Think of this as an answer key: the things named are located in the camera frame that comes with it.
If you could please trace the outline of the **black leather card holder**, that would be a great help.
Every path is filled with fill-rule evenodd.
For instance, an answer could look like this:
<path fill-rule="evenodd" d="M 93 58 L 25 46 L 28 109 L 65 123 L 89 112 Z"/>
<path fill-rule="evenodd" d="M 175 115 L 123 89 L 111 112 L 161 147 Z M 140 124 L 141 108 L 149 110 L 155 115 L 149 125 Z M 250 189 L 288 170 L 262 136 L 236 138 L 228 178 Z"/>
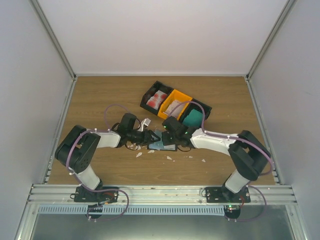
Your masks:
<path fill-rule="evenodd" d="M 154 133 L 160 138 L 159 141 L 154 142 L 152 144 L 149 144 L 147 146 L 148 150 L 157 150 L 157 151 L 172 151 L 176 152 L 178 150 L 177 146 L 172 144 L 172 145 L 163 145 L 162 142 L 162 132 L 160 130 L 155 130 Z"/>

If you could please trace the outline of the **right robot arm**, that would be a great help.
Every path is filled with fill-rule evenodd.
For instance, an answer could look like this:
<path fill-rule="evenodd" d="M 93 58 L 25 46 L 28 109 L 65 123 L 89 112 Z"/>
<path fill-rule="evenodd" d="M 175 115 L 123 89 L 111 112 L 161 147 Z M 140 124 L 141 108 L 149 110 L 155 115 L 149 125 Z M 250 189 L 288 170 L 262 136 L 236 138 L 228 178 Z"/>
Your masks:
<path fill-rule="evenodd" d="M 221 196 L 228 203 L 234 202 L 248 183 L 256 181 L 269 163 L 273 162 L 269 151 L 247 130 L 239 134 L 223 134 L 186 126 L 173 116 L 162 123 L 165 131 L 162 142 L 165 146 L 177 145 L 190 149 L 207 149 L 230 156 L 235 171 L 222 185 Z"/>

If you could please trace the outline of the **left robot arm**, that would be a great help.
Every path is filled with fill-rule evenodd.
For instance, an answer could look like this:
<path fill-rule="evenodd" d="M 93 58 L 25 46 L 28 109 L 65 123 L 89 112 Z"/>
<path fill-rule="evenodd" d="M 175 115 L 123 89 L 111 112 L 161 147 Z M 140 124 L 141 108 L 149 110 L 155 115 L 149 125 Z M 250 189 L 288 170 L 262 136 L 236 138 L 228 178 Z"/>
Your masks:
<path fill-rule="evenodd" d="M 142 147 L 161 140 L 148 129 L 150 119 L 140 121 L 135 128 L 137 121 L 134 114 L 125 113 L 120 122 L 106 131 L 75 125 L 55 150 L 55 159 L 86 189 L 85 195 L 90 201 L 98 202 L 103 197 L 102 180 L 91 167 L 96 149 L 121 148 L 128 142 Z"/>

